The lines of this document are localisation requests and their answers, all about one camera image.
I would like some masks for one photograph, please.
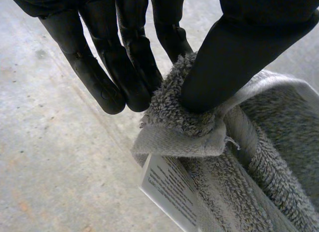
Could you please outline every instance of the black robotic finger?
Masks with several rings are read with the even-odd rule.
[[[63,11],[40,18],[40,21],[102,109],[109,114],[120,113],[125,107],[125,100],[92,55],[83,35],[78,11]]]
[[[151,0],[154,24],[159,42],[175,63],[179,55],[193,52],[186,39],[186,32],[179,26],[184,0]]]
[[[152,94],[162,82],[162,76],[145,37],[144,25],[148,0],[115,0],[124,47],[138,75]]]
[[[128,107],[141,112],[149,107],[151,96],[134,70],[118,37],[114,0],[92,0],[79,8],[98,54]]]
[[[181,90],[181,103],[202,113],[233,96],[255,74],[311,31],[319,13],[293,25],[255,27],[225,16],[210,29]]]

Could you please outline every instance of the towel label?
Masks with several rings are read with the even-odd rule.
[[[139,187],[184,232],[197,231],[195,187],[178,159],[149,154]]]

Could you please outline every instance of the concrete floor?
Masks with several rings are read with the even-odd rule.
[[[40,22],[12,0],[0,8],[0,232],[179,231],[137,187],[130,147],[142,114],[105,114]],[[219,0],[185,0],[194,50],[220,16]],[[166,74],[151,7],[146,31]],[[268,68],[319,89],[318,35],[319,26]]]

